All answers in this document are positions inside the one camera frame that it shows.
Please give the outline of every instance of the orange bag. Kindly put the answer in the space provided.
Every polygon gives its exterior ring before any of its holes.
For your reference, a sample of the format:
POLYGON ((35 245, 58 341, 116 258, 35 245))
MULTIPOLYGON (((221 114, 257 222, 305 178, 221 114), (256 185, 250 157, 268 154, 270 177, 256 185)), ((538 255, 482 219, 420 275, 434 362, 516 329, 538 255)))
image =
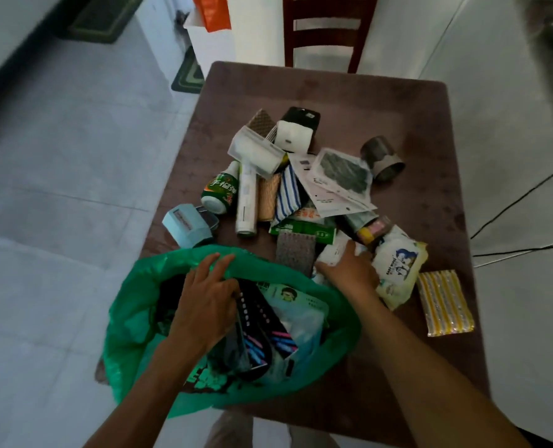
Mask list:
POLYGON ((207 32, 231 29, 227 0, 193 0, 193 2, 202 16, 207 32))

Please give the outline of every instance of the person's left hand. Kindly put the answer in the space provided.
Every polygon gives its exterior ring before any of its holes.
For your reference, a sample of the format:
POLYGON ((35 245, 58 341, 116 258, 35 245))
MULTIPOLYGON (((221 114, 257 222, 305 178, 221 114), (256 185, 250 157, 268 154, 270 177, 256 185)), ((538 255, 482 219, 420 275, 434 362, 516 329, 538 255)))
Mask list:
POLYGON ((239 283, 235 278, 223 280, 235 255, 224 256, 210 271, 219 256, 206 256, 187 274, 167 339, 174 346, 186 345, 186 353, 198 357, 196 361, 227 334, 237 318, 239 283))

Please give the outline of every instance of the green mat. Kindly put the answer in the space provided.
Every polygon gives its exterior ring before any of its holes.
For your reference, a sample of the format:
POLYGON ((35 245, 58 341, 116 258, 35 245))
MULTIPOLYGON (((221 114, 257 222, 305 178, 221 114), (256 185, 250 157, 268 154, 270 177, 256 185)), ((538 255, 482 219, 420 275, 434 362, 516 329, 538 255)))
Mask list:
POLYGON ((90 0, 67 28, 68 39, 112 44, 143 0, 90 0))
POLYGON ((171 85, 173 91, 200 94, 204 86, 204 74, 200 68, 193 47, 187 49, 183 63, 171 85))

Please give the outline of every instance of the chair backrest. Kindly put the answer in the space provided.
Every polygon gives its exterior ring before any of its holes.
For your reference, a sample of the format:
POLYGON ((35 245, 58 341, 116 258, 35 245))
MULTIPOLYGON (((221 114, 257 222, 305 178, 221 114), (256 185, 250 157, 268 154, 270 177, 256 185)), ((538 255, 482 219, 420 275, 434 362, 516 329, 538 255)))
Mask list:
POLYGON ((311 45, 345 45, 353 47, 347 69, 357 72, 378 0, 282 0, 285 32, 285 66, 293 67, 293 49, 311 45), (295 30, 295 20, 308 18, 351 18, 359 20, 356 30, 316 28, 295 30))

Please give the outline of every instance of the forearm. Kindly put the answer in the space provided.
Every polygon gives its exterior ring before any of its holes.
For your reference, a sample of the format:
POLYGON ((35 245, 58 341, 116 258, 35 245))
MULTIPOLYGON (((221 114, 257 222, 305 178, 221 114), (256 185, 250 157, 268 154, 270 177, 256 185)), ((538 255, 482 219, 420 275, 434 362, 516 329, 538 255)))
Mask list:
POLYGON ((350 299, 420 448, 527 447, 506 417, 374 294, 350 299))
POLYGON ((149 367, 84 448, 152 448, 198 354, 164 340, 149 367))

